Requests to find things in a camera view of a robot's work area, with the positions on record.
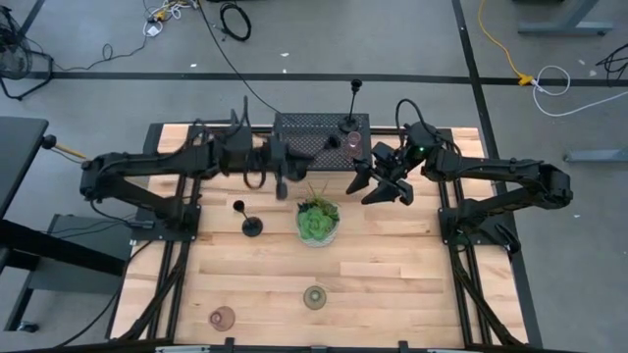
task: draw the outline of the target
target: plant pot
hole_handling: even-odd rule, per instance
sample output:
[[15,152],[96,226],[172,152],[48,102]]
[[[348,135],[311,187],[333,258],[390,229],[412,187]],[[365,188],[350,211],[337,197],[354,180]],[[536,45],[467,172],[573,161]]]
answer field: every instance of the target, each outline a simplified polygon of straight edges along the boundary
[[298,215],[299,212],[296,213],[296,227],[298,228],[298,239],[301,240],[305,245],[309,246],[309,247],[324,247],[327,246],[329,244],[332,243],[332,241],[334,241],[334,239],[336,239],[336,232],[338,231],[338,227],[340,225],[340,217],[338,221],[334,222],[334,226],[332,227],[332,229],[327,233],[327,236],[325,237],[325,239],[323,240],[317,240],[314,238],[309,238],[309,239],[303,239],[303,235],[301,233],[301,229],[298,226],[299,222],[298,222]]

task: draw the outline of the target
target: desk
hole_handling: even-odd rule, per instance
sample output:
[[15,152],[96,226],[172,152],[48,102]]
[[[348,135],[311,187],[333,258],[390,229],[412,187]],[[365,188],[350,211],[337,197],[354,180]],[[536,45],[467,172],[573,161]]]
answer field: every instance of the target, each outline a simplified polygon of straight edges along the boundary
[[[186,134],[187,126],[164,125],[158,151],[176,150]],[[465,156],[483,156],[477,129],[454,128],[452,134]],[[398,137],[373,135],[373,144],[378,141],[396,146]],[[175,342],[223,344],[226,337],[235,337],[236,345],[397,347],[407,340],[410,347],[462,347],[449,254],[439,234],[438,186],[416,169],[408,177],[414,186],[412,205],[363,206],[360,199],[374,185],[345,195],[353,176],[316,172],[306,179],[315,189],[328,180],[325,195],[340,204],[338,236],[325,248],[308,248],[296,237],[296,202],[306,196],[307,182],[290,184],[288,199],[277,201],[272,177],[256,191],[239,175],[204,181],[199,234],[189,253]],[[173,195],[177,180],[154,176],[148,188]],[[493,195],[487,181],[462,183],[467,197]],[[241,233],[243,217],[232,209],[238,199],[246,203],[248,215],[262,219],[262,235]],[[450,202],[455,205],[453,197]],[[155,242],[130,264],[112,337],[128,330],[153,296],[163,248],[163,242]],[[475,249],[485,297],[512,334],[526,341],[506,253],[490,245]],[[325,288],[328,301],[311,311],[302,296],[315,284]],[[470,299],[468,303],[479,342],[477,315]],[[208,316],[223,305],[235,310],[236,320],[230,330],[218,332]],[[165,332],[168,310],[163,309],[158,336]]]

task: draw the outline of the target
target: green plant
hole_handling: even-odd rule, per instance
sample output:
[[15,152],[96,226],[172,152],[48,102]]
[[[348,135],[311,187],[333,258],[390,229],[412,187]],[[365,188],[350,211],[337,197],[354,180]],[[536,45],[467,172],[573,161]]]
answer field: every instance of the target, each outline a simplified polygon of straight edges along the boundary
[[312,184],[308,182],[307,185],[309,186],[309,197],[305,200],[305,203],[309,204],[310,207],[318,207],[319,209],[321,209],[321,211],[323,212],[325,216],[328,216],[333,221],[337,222],[340,220],[340,217],[338,214],[338,207],[323,198],[323,194],[325,193],[325,190],[327,189],[328,183],[329,183],[328,181],[325,182],[325,186],[323,186],[323,190],[321,190],[320,193],[317,193],[316,191],[314,191]]
[[334,226],[334,220],[318,207],[298,214],[298,228],[303,239],[325,240]]

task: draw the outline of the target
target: black mesh box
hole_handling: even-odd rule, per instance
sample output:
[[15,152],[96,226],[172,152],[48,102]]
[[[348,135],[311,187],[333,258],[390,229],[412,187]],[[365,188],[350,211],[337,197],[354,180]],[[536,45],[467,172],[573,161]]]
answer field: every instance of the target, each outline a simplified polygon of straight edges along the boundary
[[[275,115],[275,131],[290,148],[318,156],[310,171],[354,171],[353,159],[347,153],[347,135],[340,131],[338,122],[344,114],[287,113]],[[371,128],[368,114],[353,114],[359,123],[361,158],[371,162]],[[340,148],[325,150],[323,146],[331,134],[340,139]]]

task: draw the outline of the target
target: black floor stripe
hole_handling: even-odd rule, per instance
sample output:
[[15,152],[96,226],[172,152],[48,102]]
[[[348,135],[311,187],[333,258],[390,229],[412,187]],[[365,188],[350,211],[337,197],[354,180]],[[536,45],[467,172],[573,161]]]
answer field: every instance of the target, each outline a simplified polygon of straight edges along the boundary
[[[32,72],[27,78],[45,78],[47,73]],[[468,84],[464,76],[378,75],[378,74],[241,74],[249,81],[351,81],[359,78],[378,82],[421,82]],[[236,74],[222,73],[54,73],[56,79],[138,79],[138,80],[240,80]]]
[[[493,132],[493,125],[491,124],[491,118],[489,117],[489,110],[487,108],[484,91],[482,89],[482,81],[478,73],[475,57],[473,55],[473,48],[471,47],[471,40],[469,39],[469,33],[464,20],[462,6],[460,4],[460,0],[451,0],[451,4],[453,5],[453,12],[455,13],[455,19],[458,25],[464,59],[467,63],[467,68],[469,69],[469,77],[471,79],[471,86],[473,88],[473,94],[476,100],[478,114],[480,116],[480,126],[482,127],[487,152],[489,157],[499,158],[497,143]],[[496,190],[499,194],[507,192],[506,186],[503,182],[496,184]],[[506,226],[516,233],[516,224],[512,214],[508,215]],[[528,280],[521,251],[511,258],[511,264],[528,341],[534,347],[543,347],[537,313],[534,308],[532,292],[530,291],[530,282]]]
[[[47,73],[32,72],[26,78],[44,79]],[[351,81],[354,78],[370,82],[411,82],[411,83],[443,83],[471,84],[467,76],[429,76],[429,75],[389,75],[389,74],[242,74],[250,81]],[[97,73],[75,72],[54,73],[56,79],[111,79],[111,80],[240,80],[236,74],[229,73]],[[483,85],[518,86],[517,78],[480,77]],[[543,86],[564,86],[565,79],[544,79]],[[574,78],[573,87],[607,87],[605,79]],[[614,81],[615,87],[628,87],[628,80]]]

